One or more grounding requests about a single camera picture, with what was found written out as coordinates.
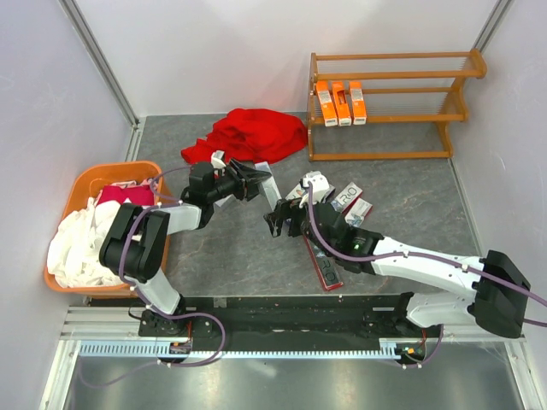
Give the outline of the silver toothpaste box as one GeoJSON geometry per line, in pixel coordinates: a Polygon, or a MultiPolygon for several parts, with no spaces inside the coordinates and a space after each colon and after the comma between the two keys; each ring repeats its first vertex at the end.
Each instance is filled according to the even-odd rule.
{"type": "Polygon", "coordinates": [[[260,190],[261,194],[268,201],[268,205],[270,206],[271,210],[274,211],[278,201],[282,199],[274,177],[270,176],[268,179],[263,180],[260,183],[260,190]]]}
{"type": "Polygon", "coordinates": [[[263,161],[263,162],[258,162],[254,165],[254,168],[255,170],[258,170],[258,171],[262,171],[262,172],[267,172],[267,173],[272,173],[272,169],[271,167],[269,166],[268,162],[267,161],[263,161]]]}

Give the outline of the orange toothpaste box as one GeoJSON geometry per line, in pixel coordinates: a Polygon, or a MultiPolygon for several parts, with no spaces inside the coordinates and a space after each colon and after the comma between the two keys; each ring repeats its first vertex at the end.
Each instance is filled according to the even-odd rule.
{"type": "Polygon", "coordinates": [[[332,95],[327,81],[318,81],[315,84],[315,91],[318,97],[321,113],[325,126],[337,126],[338,116],[332,101],[332,95]]]}
{"type": "Polygon", "coordinates": [[[362,84],[359,81],[349,82],[351,112],[355,126],[365,125],[368,120],[367,108],[362,92],[362,84]]]}

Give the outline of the orange toothpaste box windowed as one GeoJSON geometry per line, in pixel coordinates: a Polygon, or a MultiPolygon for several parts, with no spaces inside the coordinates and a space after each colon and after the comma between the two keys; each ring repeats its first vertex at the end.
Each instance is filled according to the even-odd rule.
{"type": "Polygon", "coordinates": [[[338,125],[350,126],[352,123],[350,107],[347,103],[345,87],[342,81],[332,82],[332,99],[338,116],[338,125]]]}

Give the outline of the orange toothpaste box top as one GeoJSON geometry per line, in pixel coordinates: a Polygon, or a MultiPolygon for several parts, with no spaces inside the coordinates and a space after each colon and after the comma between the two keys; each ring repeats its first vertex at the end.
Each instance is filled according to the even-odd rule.
{"type": "Polygon", "coordinates": [[[362,84],[359,81],[349,82],[351,112],[355,126],[365,125],[368,120],[367,108],[362,92],[362,84]]]}

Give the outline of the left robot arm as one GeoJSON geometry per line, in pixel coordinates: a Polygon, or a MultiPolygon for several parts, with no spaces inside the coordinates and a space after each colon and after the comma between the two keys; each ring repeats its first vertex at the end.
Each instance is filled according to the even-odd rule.
{"type": "Polygon", "coordinates": [[[169,283],[162,261],[168,237],[204,228],[215,203],[229,196],[250,201],[272,174],[231,160],[217,168],[200,161],[190,166],[188,185],[168,204],[120,206],[99,250],[99,262],[130,285],[158,326],[169,336],[185,331],[191,316],[184,297],[169,283]]]}

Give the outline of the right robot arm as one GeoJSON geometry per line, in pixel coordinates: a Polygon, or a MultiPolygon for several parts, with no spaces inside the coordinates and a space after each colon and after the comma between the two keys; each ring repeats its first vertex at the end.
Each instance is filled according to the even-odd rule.
{"type": "Polygon", "coordinates": [[[352,225],[330,203],[309,206],[282,199],[264,219],[272,236],[286,227],[289,236],[306,237],[349,272],[436,288],[435,294],[402,295],[403,305],[391,315],[392,328],[401,336],[436,325],[470,324],[499,337],[521,335],[530,284],[503,252],[478,257],[420,249],[352,225]]]}

